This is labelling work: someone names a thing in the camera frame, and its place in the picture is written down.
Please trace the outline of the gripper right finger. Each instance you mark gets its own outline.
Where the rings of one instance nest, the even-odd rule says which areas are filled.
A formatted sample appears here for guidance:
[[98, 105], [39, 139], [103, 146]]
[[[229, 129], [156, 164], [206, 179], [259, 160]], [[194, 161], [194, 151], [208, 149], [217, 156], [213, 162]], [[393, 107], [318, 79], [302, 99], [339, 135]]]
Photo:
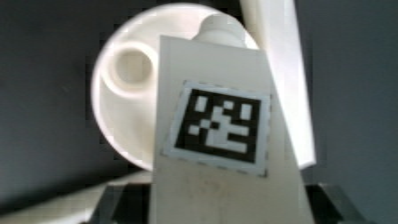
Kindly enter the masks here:
[[306, 185], [314, 224], [371, 224], [338, 185]]

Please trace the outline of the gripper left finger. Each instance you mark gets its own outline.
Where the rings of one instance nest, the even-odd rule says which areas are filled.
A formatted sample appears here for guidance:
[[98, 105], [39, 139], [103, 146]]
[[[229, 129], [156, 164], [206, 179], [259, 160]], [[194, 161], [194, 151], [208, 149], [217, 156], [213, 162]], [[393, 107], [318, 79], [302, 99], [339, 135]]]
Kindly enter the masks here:
[[149, 183], [108, 185], [87, 224], [149, 224]]

